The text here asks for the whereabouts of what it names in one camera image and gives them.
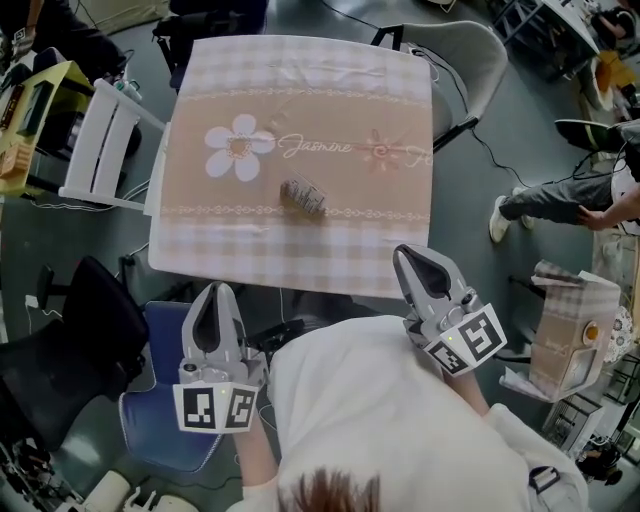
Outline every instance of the hand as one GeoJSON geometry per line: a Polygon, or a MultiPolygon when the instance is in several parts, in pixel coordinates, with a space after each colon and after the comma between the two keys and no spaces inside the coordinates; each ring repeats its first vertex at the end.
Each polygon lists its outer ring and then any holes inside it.
{"type": "Polygon", "coordinates": [[[25,29],[25,36],[20,39],[20,41],[16,42],[16,47],[14,51],[13,58],[14,60],[18,60],[24,57],[33,46],[33,42],[36,40],[36,27],[27,27],[25,29]]]}
{"type": "Polygon", "coordinates": [[[588,227],[592,231],[601,231],[605,228],[611,227],[607,221],[605,212],[592,212],[591,210],[587,210],[584,206],[580,206],[578,221],[580,224],[588,227]]]}

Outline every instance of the gray pants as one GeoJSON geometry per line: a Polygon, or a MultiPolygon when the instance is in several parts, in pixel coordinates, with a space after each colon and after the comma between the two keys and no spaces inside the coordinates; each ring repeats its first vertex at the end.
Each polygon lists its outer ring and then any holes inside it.
{"type": "Polygon", "coordinates": [[[529,215],[561,224],[578,224],[578,206],[605,211],[612,204],[611,174],[592,172],[582,179],[538,185],[508,197],[500,205],[500,213],[507,220],[529,215]]]}

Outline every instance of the white chair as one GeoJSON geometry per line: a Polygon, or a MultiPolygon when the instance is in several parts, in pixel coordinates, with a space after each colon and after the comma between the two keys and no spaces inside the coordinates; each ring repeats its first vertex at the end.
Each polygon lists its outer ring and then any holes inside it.
{"type": "Polygon", "coordinates": [[[163,133],[166,125],[104,80],[96,80],[94,86],[58,195],[143,210],[143,203],[115,197],[122,163],[139,119],[163,133]]]}
{"type": "Polygon", "coordinates": [[[371,41],[379,46],[387,34],[393,35],[393,49],[413,43],[445,61],[460,77],[467,90],[467,117],[452,126],[451,108],[436,83],[432,83],[433,151],[442,149],[482,118],[507,69],[507,51],[488,28],[472,21],[440,25],[405,23],[383,27],[371,41]]]}

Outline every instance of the hair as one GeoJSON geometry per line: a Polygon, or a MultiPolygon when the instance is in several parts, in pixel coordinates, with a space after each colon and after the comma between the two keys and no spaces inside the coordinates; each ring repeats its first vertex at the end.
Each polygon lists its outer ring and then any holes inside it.
{"type": "Polygon", "coordinates": [[[612,468],[613,472],[607,475],[607,480],[604,485],[616,485],[622,479],[622,470],[612,468]]]}
{"type": "Polygon", "coordinates": [[[380,479],[374,477],[363,488],[339,471],[321,468],[311,476],[300,477],[287,497],[278,491],[280,512],[379,512],[380,479]]]}

